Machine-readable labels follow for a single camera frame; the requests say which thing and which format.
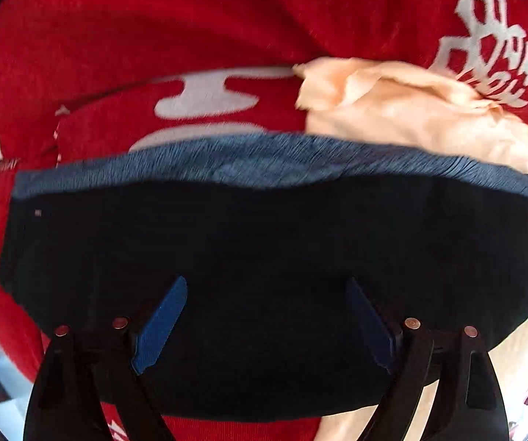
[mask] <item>dark navy cloth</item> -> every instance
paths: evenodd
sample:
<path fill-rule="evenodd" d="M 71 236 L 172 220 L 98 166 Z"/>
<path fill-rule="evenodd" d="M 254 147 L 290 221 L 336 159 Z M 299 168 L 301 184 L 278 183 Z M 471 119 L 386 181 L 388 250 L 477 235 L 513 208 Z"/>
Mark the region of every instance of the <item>dark navy cloth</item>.
<path fill-rule="evenodd" d="M 528 175 L 506 166 L 412 147 L 282 133 L 186 140 L 108 159 L 21 172 L 13 198 L 135 182 L 211 182 L 271 189 L 386 174 L 444 177 L 528 197 Z"/>
<path fill-rule="evenodd" d="M 392 343 L 362 295 L 399 322 L 475 326 L 488 349 L 528 317 L 528 197 L 447 177 L 43 194 L 12 199 L 4 238 L 0 284 L 49 336 L 133 319 L 184 277 L 186 305 L 139 377 L 165 415 L 272 421 L 376 404 Z"/>

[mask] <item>peach cloth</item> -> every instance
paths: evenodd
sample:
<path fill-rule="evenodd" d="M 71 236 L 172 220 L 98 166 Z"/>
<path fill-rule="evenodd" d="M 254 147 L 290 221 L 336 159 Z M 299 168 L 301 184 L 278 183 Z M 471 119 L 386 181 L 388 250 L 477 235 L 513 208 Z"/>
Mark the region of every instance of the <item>peach cloth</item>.
<path fill-rule="evenodd" d="M 528 174 L 528 125 L 466 83 L 400 61 L 319 58 L 294 67 L 306 132 L 470 156 Z"/>
<path fill-rule="evenodd" d="M 528 392 L 528 318 L 503 343 L 491 350 L 490 358 L 498 377 L 509 420 L 523 404 Z M 405 441 L 419 441 L 435 399 L 437 381 L 423 389 L 415 417 Z M 324 416 L 315 441 L 356 441 L 372 417 L 375 406 Z"/>

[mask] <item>black fabric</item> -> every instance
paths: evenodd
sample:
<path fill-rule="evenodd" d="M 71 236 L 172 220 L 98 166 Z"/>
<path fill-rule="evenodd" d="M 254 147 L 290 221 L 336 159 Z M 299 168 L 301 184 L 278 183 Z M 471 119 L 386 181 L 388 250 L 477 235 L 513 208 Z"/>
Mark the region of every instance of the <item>black fabric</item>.
<path fill-rule="evenodd" d="M 493 347 L 528 316 L 528 198 L 386 175 L 12 201 L 0 282 L 49 336 L 134 315 L 177 275 L 187 306 L 141 377 L 162 413 L 268 421 L 354 410 L 376 404 L 390 379 L 353 320 L 348 279 L 400 320 L 474 325 Z"/>

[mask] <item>metal pin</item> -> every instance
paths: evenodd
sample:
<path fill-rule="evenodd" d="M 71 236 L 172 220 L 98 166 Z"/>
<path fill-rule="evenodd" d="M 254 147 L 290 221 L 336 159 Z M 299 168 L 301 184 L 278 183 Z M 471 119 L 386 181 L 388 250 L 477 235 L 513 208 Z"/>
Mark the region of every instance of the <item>metal pin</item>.
<path fill-rule="evenodd" d="M 405 320 L 405 326 L 412 330 L 417 330 L 421 326 L 421 322 L 416 318 L 407 318 Z"/>
<path fill-rule="evenodd" d="M 113 320 L 113 328 L 115 330 L 123 330 L 129 325 L 129 319 L 127 317 L 117 317 Z"/>
<path fill-rule="evenodd" d="M 56 336 L 65 336 L 68 333 L 70 333 L 70 327 L 68 325 L 60 325 L 58 328 L 56 328 Z"/>
<path fill-rule="evenodd" d="M 478 336 L 478 330 L 471 325 L 464 327 L 464 333 L 470 338 L 476 338 Z"/>

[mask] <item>cloth pile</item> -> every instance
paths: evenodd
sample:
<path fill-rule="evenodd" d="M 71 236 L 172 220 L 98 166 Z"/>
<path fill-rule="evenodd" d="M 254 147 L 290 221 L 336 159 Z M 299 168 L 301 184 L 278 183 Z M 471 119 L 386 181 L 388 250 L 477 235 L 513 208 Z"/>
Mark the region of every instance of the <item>cloth pile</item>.
<path fill-rule="evenodd" d="M 140 375 L 178 441 L 355 441 L 392 378 L 351 280 L 397 319 L 477 327 L 516 412 L 528 0 L 4 0 L 1 346 L 33 380 L 57 326 L 179 276 Z"/>

